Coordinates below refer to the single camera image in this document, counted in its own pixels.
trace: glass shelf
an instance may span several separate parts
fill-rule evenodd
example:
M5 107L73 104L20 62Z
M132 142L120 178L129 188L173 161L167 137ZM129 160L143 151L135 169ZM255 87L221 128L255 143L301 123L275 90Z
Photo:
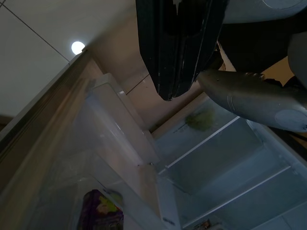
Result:
M162 175L194 195L206 184L245 161L261 146L246 121L239 119Z
M306 181L290 169L214 214L236 230L252 229L306 200Z
M161 158L157 171L171 167L238 119L211 99L202 100L200 106L156 139Z

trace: refrigerator shelf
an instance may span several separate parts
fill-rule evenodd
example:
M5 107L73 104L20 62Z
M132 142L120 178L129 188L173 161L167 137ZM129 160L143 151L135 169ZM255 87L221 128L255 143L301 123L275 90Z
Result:
M202 93L153 133L161 159L157 172L162 174L238 119Z

